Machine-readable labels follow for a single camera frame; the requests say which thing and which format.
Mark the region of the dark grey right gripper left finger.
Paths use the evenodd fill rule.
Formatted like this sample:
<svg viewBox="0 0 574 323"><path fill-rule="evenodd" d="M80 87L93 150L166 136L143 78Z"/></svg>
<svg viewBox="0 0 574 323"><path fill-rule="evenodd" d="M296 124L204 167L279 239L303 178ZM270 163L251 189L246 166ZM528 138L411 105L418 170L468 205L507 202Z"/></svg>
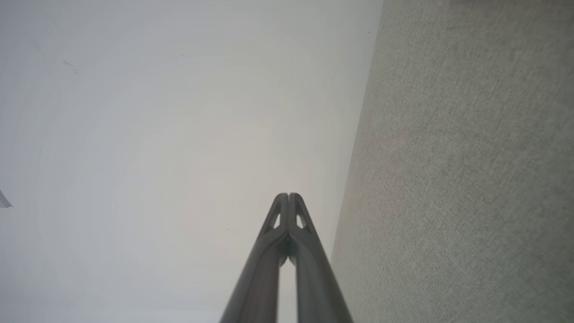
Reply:
<svg viewBox="0 0 574 323"><path fill-rule="evenodd" d="M287 258L289 196L278 194L264 220L220 323L276 323L280 267Z"/></svg>

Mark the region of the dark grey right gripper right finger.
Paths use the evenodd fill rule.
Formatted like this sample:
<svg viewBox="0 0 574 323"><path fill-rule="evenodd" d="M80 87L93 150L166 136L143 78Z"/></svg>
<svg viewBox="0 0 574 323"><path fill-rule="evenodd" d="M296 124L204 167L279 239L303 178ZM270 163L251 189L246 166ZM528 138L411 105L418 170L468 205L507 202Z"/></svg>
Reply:
<svg viewBox="0 0 574 323"><path fill-rule="evenodd" d="M289 194L290 258L296 267L298 323L353 323L303 197Z"/></svg>

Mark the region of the beige fabric sofa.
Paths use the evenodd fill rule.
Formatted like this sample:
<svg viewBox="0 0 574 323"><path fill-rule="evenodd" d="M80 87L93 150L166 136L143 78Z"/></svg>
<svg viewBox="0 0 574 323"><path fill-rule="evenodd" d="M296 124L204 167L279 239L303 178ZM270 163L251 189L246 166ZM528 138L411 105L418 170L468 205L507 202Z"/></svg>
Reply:
<svg viewBox="0 0 574 323"><path fill-rule="evenodd" d="M574 323L574 0L384 0L331 264L355 323Z"/></svg>

